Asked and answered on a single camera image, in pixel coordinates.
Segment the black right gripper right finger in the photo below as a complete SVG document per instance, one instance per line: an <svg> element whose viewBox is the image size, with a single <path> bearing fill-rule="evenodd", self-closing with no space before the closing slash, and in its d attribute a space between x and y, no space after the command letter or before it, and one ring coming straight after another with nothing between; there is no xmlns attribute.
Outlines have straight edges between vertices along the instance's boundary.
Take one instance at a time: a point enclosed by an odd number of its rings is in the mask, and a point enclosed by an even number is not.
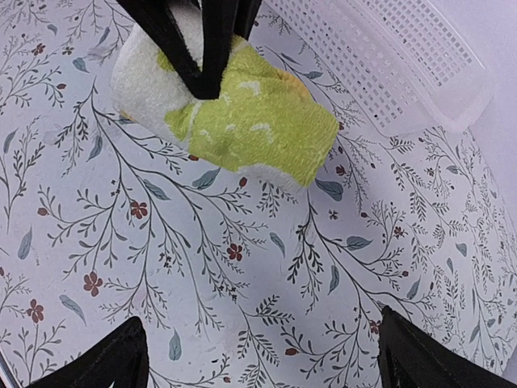
<svg viewBox="0 0 517 388"><path fill-rule="evenodd" d="M383 387L516 387L445 348L385 306L377 357Z"/></svg>

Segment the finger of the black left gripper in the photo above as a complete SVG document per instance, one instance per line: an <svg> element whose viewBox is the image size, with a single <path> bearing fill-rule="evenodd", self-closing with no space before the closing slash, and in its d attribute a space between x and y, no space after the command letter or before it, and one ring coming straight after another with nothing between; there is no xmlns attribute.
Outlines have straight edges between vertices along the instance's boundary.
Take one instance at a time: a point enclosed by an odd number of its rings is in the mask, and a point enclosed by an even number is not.
<svg viewBox="0 0 517 388"><path fill-rule="evenodd" d="M165 54L187 89L197 99L213 99L214 88L207 81L208 73L200 70L191 55L186 39L179 27L179 20L172 13L172 6L187 5L195 11L214 12L214 1L152 1L124 0L118 4Z"/></svg>
<svg viewBox="0 0 517 388"><path fill-rule="evenodd" d="M261 0L200 2L204 39L200 99L219 97L233 38L249 38L261 4Z"/></svg>

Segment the green and white towel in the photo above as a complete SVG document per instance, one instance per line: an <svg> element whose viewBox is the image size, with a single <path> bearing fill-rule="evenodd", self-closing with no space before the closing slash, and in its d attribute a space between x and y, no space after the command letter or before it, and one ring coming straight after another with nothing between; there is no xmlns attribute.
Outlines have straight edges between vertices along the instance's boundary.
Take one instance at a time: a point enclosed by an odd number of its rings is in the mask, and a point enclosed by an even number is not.
<svg viewBox="0 0 517 388"><path fill-rule="evenodd" d="M172 6L202 70L201 11ZM198 158L288 188L308 187L324 164L338 121L305 85L235 36L217 99L197 99L161 49L134 22L111 76L119 113Z"/></svg>

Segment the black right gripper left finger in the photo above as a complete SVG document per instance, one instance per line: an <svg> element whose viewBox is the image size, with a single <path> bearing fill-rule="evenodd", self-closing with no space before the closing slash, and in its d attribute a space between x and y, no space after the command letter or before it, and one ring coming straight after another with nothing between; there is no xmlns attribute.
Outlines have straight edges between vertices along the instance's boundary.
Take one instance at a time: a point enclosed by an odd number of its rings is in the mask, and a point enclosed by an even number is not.
<svg viewBox="0 0 517 388"><path fill-rule="evenodd" d="M149 354L146 332L131 317L76 360L33 382L33 388L146 388Z"/></svg>

